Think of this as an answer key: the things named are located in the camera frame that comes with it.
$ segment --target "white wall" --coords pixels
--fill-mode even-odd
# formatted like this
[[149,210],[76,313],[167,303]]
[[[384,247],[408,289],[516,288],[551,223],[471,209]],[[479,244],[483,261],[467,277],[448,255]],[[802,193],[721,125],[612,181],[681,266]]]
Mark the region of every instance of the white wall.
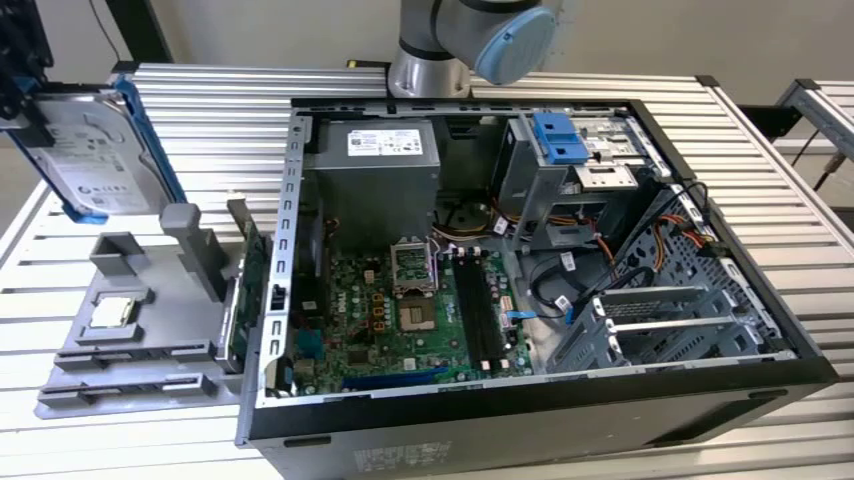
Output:
[[[398,0],[152,2],[179,62],[340,67],[395,52]],[[773,101],[797,76],[854,79],[851,0],[563,3],[547,70],[709,73],[743,102]]]
[[853,79],[850,0],[576,1],[551,71],[707,73],[743,102],[797,77]]
[[[119,55],[129,59],[107,4],[104,0],[95,0],[93,4]],[[88,0],[37,0],[36,5],[53,52],[51,80],[69,83],[107,81],[116,55],[97,27]]]
[[391,61],[399,0],[152,0],[176,63],[343,68]]

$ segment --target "hard drive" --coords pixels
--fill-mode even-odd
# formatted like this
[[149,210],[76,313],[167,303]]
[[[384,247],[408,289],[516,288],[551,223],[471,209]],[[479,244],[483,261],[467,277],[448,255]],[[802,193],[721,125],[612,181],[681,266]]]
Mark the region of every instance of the hard drive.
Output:
[[63,85],[35,103],[55,144],[19,148],[63,200],[75,222],[111,215],[159,214],[185,202],[175,172],[145,116],[133,85]]

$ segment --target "blue clip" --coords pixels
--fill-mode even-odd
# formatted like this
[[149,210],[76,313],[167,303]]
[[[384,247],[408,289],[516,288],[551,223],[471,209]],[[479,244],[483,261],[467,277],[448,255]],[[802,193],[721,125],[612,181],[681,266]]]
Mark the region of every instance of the blue clip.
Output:
[[583,165],[590,153],[566,113],[535,113],[534,134],[546,149],[552,165]]
[[524,312],[514,312],[508,311],[507,318],[534,318],[536,317],[536,312],[524,311]]

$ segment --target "label sticker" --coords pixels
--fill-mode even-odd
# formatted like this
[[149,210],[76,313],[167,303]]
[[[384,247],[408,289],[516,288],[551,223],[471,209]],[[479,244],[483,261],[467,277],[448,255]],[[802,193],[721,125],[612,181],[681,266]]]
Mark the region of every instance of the label sticker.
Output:
[[378,472],[406,467],[427,467],[444,463],[451,441],[355,450],[359,472]]
[[416,129],[354,130],[347,134],[351,157],[422,155],[422,136]]
[[575,257],[572,256],[572,252],[563,252],[560,254],[560,263],[563,263],[563,269],[567,272],[575,270]]
[[41,156],[47,157],[77,201],[108,213],[149,209],[107,134],[89,125],[51,124],[48,128],[56,143],[41,149]]
[[563,313],[570,311],[570,308],[572,308],[572,304],[570,303],[570,299],[566,298],[564,295],[560,295],[558,297],[558,299],[555,300],[555,305],[558,305],[558,308],[560,309],[560,311]]
[[503,235],[504,232],[507,231],[507,219],[504,217],[498,217],[498,220],[495,220],[495,226],[492,227],[492,231],[495,231],[495,233],[498,233],[499,235]]
[[584,145],[590,150],[610,150],[611,145],[607,141],[599,140],[598,138],[588,138],[584,142]]

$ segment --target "motherboard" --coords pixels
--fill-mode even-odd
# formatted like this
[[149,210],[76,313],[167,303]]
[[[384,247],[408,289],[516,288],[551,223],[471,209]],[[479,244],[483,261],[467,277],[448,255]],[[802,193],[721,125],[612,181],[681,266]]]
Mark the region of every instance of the motherboard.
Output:
[[332,254],[326,325],[298,325],[300,394],[532,374],[499,254],[431,250]]

